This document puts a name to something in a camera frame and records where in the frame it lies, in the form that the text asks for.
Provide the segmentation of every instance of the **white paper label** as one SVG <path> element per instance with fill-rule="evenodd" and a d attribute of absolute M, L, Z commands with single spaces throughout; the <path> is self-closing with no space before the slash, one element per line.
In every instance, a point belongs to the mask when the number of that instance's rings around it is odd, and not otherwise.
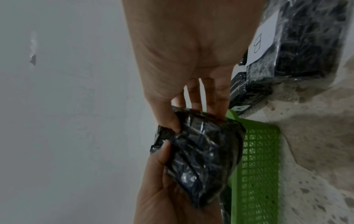
<path fill-rule="evenodd" d="M 232 75 L 231 75 L 231 80 L 240 72 L 246 72 L 247 71 L 247 66 L 246 65 L 235 65 L 233 67 Z"/>
<path fill-rule="evenodd" d="M 245 105 L 245 106 L 234 106 L 233 108 L 231 108 L 233 111 L 244 111 L 247 108 L 249 108 L 250 105 Z"/>
<path fill-rule="evenodd" d="M 248 47 L 246 65 L 250 65 L 257 61 L 273 44 L 278 15 L 279 10 L 267 19 L 267 21 L 265 21 L 260 27 L 258 27 L 257 32 Z"/>

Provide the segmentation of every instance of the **gray wall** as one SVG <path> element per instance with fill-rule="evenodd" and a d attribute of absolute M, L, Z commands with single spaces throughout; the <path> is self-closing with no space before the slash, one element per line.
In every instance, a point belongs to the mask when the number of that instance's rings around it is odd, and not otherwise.
<path fill-rule="evenodd" d="M 0 29 L 0 223 L 132 223 L 156 125 L 120 1 L 2 1 Z"/>

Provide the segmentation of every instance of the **green plastic basket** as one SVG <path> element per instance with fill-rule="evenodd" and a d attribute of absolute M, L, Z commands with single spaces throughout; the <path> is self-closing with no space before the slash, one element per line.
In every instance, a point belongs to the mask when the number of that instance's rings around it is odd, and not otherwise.
<path fill-rule="evenodd" d="M 242 161 L 231 176 L 231 224 L 276 224 L 280 130 L 275 125 L 240 119 L 231 110 L 226 117 L 246 129 Z"/>

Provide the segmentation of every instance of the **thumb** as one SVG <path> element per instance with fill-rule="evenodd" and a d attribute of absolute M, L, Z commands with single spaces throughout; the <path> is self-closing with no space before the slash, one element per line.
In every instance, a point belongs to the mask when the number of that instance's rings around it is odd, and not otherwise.
<path fill-rule="evenodd" d="M 171 143 L 165 141 L 162 147 L 149 157 L 139 193 L 142 197 L 151 197 L 163 189 L 163 171 L 170 158 L 170 152 Z"/>
<path fill-rule="evenodd" d="M 172 110 L 171 101 L 148 99 L 152 112 L 160 126 L 170 128 L 176 133 L 181 131 L 180 120 Z"/>

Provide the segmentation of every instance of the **hand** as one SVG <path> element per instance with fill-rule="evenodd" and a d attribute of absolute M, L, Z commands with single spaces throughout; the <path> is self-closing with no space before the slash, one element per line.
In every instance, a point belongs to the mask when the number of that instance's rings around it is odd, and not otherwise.
<path fill-rule="evenodd" d="M 233 67 L 246 52 L 265 0 L 123 0 L 144 94 L 161 126 L 180 131 L 172 112 L 202 110 L 199 78 L 208 113 L 223 119 Z"/>
<path fill-rule="evenodd" d="M 170 150 L 171 144 L 166 141 L 147 161 L 134 224 L 222 224 L 218 200 L 196 209 L 182 188 L 164 173 Z"/>

